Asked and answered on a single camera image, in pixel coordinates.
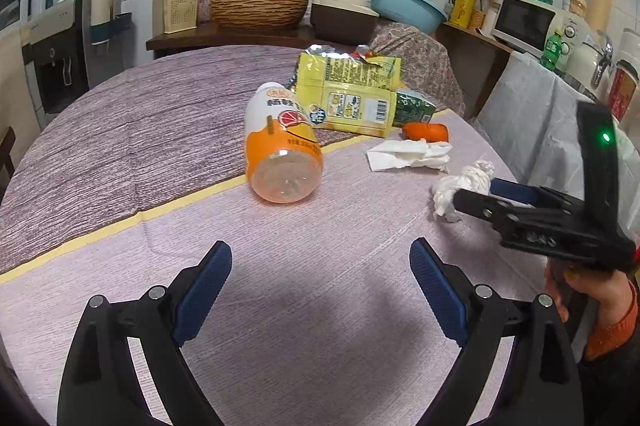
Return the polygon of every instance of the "yellow snack bag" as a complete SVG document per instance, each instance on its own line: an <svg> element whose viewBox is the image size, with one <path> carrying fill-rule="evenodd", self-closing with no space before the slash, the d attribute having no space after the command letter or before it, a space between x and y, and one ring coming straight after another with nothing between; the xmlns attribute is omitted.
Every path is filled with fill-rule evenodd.
<svg viewBox="0 0 640 426"><path fill-rule="evenodd" d="M400 58L300 54L296 96L315 128L386 137L392 129Z"/></svg>

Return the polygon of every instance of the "screw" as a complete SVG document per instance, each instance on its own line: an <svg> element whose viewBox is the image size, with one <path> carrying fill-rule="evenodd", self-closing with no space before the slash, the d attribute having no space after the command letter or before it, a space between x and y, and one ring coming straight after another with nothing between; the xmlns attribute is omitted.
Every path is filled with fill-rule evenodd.
<svg viewBox="0 0 640 426"><path fill-rule="evenodd" d="M488 285L478 285L478 287L476 287L476 294L486 300L494 294L494 291L492 291Z"/></svg>
<svg viewBox="0 0 640 426"><path fill-rule="evenodd" d="M540 296L538 296L538 303L540 303L540 305L542 305L543 307L548 308L554 304L554 301L551 299L551 296L549 296L548 294L541 294Z"/></svg>
<svg viewBox="0 0 640 426"><path fill-rule="evenodd" d="M162 296L164 296L165 292L166 291L164 290L164 287L156 285L155 287L149 289L148 294L152 300L159 300Z"/></svg>
<svg viewBox="0 0 640 426"><path fill-rule="evenodd" d="M92 309L97 309L103 303L104 298L97 294L95 296L91 296L91 299L89 300L89 307L91 307Z"/></svg>

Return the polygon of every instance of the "blue gripper pad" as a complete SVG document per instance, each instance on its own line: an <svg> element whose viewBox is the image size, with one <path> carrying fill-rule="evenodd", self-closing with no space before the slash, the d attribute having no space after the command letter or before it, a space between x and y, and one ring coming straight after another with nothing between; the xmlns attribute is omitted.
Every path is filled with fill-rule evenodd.
<svg viewBox="0 0 640 426"><path fill-rule="evenodd" d="M221 243L175 309L174 341L183 346L200 332L231 272L231 248Z"/></svg>
<svg viewBox="0 0 640 426"><path fill-rule="evenodd" d="M418 240L411 245L409 265L440 329L462 348L469 337L466 329L466 307L438 263Z"/></svg>
<svg viewBox="0 0 640 426"><path fill-rule="evenodd" d="M497 197L516 200L523 204L534 205L538 201L538 194L529 186L523 186L522 184L516 184L502 179L493 179L489 191Z"/></svg>

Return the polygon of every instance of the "round table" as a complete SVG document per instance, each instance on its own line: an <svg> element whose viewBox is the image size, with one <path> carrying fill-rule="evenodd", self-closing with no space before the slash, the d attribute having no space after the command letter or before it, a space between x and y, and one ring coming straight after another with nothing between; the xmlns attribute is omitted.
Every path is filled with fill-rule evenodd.
<svg viewBox="0 0 640 426"><path fill-rule="evenodd" d="M168 285L216 240L234 266L182 353L227 426L414 425L459 352L410 271L420 236L503 297L541 288L541 258L501 249L485 222L433 218L437 171L372 173L366 151L379 139L320 131L320 187L297 204L256 197L242 175L244 108L262 82L290 78L298 53L214 48L127 70L66 109L25 155L0 207L0 334L51 424L87 300ZM436 120L449 127L451 172L485 159L513 179L461 118ZM475 420L497 393L504 343ZM130 346L150 409L166 420Z"/></svg>

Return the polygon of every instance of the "red container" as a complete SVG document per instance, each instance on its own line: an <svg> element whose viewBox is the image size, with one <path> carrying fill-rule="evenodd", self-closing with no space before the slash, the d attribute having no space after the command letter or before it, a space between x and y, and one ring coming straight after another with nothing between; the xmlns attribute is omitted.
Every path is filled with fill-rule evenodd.
<svg viewBox="0 0 640 426"><path fill-rule="evenodd" d="M609 109L617 120L622 120L625 115L637 84L636 69L630 63L620 60L616 66L616 75L609 93Z"/></svg>

